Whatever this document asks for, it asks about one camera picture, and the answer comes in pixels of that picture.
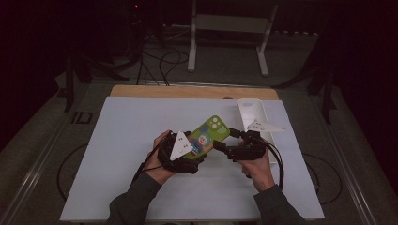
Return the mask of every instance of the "phone case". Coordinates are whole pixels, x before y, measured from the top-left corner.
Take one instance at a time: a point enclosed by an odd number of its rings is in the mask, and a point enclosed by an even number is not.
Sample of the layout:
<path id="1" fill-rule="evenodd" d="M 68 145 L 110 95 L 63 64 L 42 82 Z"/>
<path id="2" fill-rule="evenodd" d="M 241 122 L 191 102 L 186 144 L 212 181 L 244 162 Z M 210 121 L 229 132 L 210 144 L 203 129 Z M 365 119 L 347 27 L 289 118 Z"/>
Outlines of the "phone case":
<path id="1" fill-rule="evenodd" d="M 218 115 L 212 115 L 191 135 L 188 141 L 192 146 L 192 151 L 184 155 L 187 159 L 196 159 L 213 149 L 213 141 L 222 142 L 229 136 L 228 126 Z"/>

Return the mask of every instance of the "person's right hand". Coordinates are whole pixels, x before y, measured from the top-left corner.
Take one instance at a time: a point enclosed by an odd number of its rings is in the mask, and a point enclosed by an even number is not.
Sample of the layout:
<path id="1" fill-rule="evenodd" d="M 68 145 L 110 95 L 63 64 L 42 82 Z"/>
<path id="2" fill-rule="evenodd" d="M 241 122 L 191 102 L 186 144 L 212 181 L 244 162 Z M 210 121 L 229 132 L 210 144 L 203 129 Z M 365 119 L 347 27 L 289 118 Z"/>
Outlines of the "person's right hand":
<path id="1" fill-rule="evenodd" d="M 153 141 L 153 148 L 155 148 L 162 140 L 164 140 L 166 136 L 169 134 L 169 132 L 170 130 L 166 130 L 158 138 L 156 138 Z M 151 176 L 160 185 L 163 185 L 170 177 L 172 177 L 176 173 L 170 172 L 161 166 L 161 163 L 158 160 L 158 152 L 159 149 L 156 150 L 156 152 L 146 163 L 146 165 L 144 166 L 144 170 L 147 170 L 146 174 Z"/>
<path id="2" fill-rule="evenodd" d="M 255 160 L 238 160 L 237 163 L 242 165 L 242 172 L 251 177 L 254 187 L 258 192 L 275 186 L 269 165 L 268 150 L 261 158 Z"/>

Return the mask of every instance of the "table surface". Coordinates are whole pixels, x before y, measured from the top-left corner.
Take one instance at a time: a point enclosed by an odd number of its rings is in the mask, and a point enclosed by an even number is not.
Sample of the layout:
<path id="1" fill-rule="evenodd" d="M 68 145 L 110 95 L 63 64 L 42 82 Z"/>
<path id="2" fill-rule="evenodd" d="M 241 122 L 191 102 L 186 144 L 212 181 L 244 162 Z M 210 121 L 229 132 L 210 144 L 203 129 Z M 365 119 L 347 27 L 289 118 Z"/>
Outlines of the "table surface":
<path id="1" fill-rule="evenodd" d="M 60 219 L 80 222 L 106 219 L 109 202 L 127 190 L 153 137 L 167 128 L 193 128 L 210 113 L 219 115 L 231 128 L 239 128 L 233 111 L 238 111 L 237 99 L 242 97 L 273 99 L 263 104 L 268 121 L 285 128 L 285 132 L 272 134 L 283 157 L 283 193 L 305 218 L 322 218 L 294 131 L 274 90 L 118 85 L 105 101 Z M 156 126 L 148 126 L 148 121 Z M 278 183 L 278 166 L 271 169 Z M 163 186 L 149 206 L 147 219 L 158 222 L 259 219 L 253 200 L 255 193 L 252 181 L 241 174 L 238 164 L 226 160 L 221 152 L 211 151 L 195 175 L 179 173 Z"/>

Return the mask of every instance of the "metal stand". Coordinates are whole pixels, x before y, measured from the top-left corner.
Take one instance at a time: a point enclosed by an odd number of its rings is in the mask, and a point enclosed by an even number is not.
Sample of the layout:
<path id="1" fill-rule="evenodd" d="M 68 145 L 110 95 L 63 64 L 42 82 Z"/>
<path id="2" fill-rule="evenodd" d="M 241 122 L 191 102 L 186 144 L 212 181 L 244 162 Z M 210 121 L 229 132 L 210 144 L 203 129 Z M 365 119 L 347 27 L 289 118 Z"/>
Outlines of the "metal stand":
<path id="1" fill-rule="evenodd" d="M 261 75 L 267 77 L 268 67 L 264 57 L 264 49 L 267 46 L 269 34 L 275 19 L 278 6 L 275 5 L 269 19 L 248 18 L 248 17 L 230 17 L 196 14 L 196 0 L 192 0 L 192 20 L 191 20 L 191 48 L 188 61 L 188 71 L 195 71 L 196 61 L 196 30 L 219 30 L 219 31 L 237 31 L 263 34 L 263 42 L 256 48 L 258 63 L 260 64 Z"/>

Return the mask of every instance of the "black cable on floor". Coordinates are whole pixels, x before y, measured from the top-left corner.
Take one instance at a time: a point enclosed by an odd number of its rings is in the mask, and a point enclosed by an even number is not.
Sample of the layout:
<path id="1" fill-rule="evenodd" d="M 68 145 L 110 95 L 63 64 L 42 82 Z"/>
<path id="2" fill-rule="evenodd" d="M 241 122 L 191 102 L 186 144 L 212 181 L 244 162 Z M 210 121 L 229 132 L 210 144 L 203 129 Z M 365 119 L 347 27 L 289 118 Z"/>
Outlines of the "black cable on floor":
<path id="1" fill-rule="evenodd" d="M 167 76 L 170 74 L 170 72 L 171 72 L 173 69 L 176 68 L 177 65 L 179 65 L 179 64 L 184 64 L 184 63 L 188 62 L 189 56 L 188 56 L 187 53 L 182 52 L 182 51 L 179 51 L 179 50 L 177 50 L 177 49 L 175 49 L 175 48 L 170 48 L 170 47 L 169 47 L 169 48 L 165 48 L 165 49 L 171 49 L 172 51 L 171 51 L 171 52 L 168 52 L 168 53 L 165 53 L 161 58 L 159 58 L 159 57 L 156 56 L 156 55 L 150 54 L 150 53 L 148 53 L 148 52 L 144 52 L 144 51 L 143 51 L 143 54 L 145 54 L 145 55 L 147 55 L 147 56 L 149 56 L 149 57 L 152 57 L 152 58 L 154 58 L 154 59 L 158 59 L 158 60 L 159 60 L 159 70 L 160 70 L 160 72 L 161 72 L 161 76 L 162 76 L 162 78 L 163 78 L 163 80 L 164 80 L 164 83 L 165 83 L 167 86 L 169 86 L 170 83 L 168 83 L 168 81 L 167 81 Z M 170 54 L 173 54 L 173 53 L 177 53 L 177 54 L 178 54 L 178 59 L 177 59 L 175 62 L 171 62 L 171 61 L 165 60 L 165 57 L 166 57 L 166 56 L 168 56 L 168 55 L 170 55 Z M 185 55 L 185 56 L 186 56 L 184 60 L 181 60 L 181 55 Z M 172 64 L 173 66 L 172 66 L 170 69 L 168 69 L 167 72 L 164 72 L 163 69 L 162 69 L 162 67 L 161 67 L 162 64 L 164 64 L 164 63 L 166 63 L 166 64 Z"/>
<path id="2" fill-rule="evenodd" d="M 137 77 L 137 83 L 136 83 L 136 85 L 138 85 L 138 82 L 140 81 L 140 77 L 141 77 L 141 71 L 142 71 L 142 69 L 143 69 L 143 55 L 141 54 L 141 56 L 140 56 L 140 69 L 138 70 L 138 77 Z"/>
<path id="3" fill-rule="evenodd" d="M 58 188 L 59 194 L 61 195 L 61 197 L 62 197 L 62 199 L 63 199 L 64 201 L 67 200 L 67 196 L 65 195 L 64 191 L 62 191 L 61 184 L 60 184 L 60 182 L 59 182 L 59 180 L 60 180 L 59 178 L 60 178 L 60 176 L 61 176 L 62 168 L 64 167 L 64 165 L 65 165 L 65 163 L 68 161 L 68 159 L 69 159 L 71 156 L 73 156 L 73 154 L 75 154 L 76 152 L 78 152 L 79 150 L 81 150 L 81 149 L 83 149 L 84 147 L 87 147 L 87 146 L 88 146 L 88 142 L 87 142 L 87 143 L 84 143 L 84 144 L 82 144 L 82 145 L 80 145 L 79 147 L 77 147 L 77 148 L 75 148 L 75 149 L 73 149 L 73 151 L 71 151 L 71 152 L 64 158 L 64 160 L 62 161 L 61 165 L 60 165 L 59 168 L 58 168 L 58 172 L 56 173 L 56 186 L 57 186 L 57 188 Z"/>
<path id="4" fill-rule="evenodd" d="M 149 68 L 146 66 L 146 64 L 143 63 L 144 68 L 146 69 L 146 72 L 149 73 L 149 75 L 152 77 L 153 81 L 155 81 L 155 83 L 160 86 L 160 84 L 158 83 L 158 81 L 155 79 L 155 77 L 152 75 L 152 73 L 149 71 Z"/>
<path id="5" fill-rule="evenodd" d="M 307 165 L 307 167 L 310 169 L 310 171 L 311 171 L 311 172 L 313 173 L 313 175 L 315 176 L 315 180 L 316 180 L 315 192 L 316 192 L 316 194 L 318 194 L 318 193 L 319 193 L 319 186 L 320 186 L 318 174 L 316 174 L 314 168 L 311 167 L 310 164 L 309 164 L 308 162 L 304 161 L 304 163 L 305 163 L 305 165 Z"/>
<path id="6" fill-rule="evenodd" d="M 328 204 L 328 203 L 333 203 L 334 201 L 336 201 L 340 197 L 340 195 L 342 194 L 342 191 L 343 191 L 343 182 L 342 182 L 342 178 L 340 177 L 339 172 L 336 170 L 336 168 L 334 168 L 330 163 L 328 163 L 326 160 L 324 160 L 321 157 L 316 157 L 316 156 L 313 156 L 313 155 L 310 155 L 310 154 L 306 154 L 306 153 L 303 153 L 302 155 L 303 156 L 307 156 L 307 157 L 311 157 L 311 158 L 316 158 L 316 159 L 326 163 L 327 165 L 329 165 L 334 170 L 334 172 L 336 173 L 337 177 L 339 178 L 339 191 L 336 194 L 336 196 L 334 196 L 331 200 L 326 201 L 326 202 L 321 202 L 321 204 Z"/>

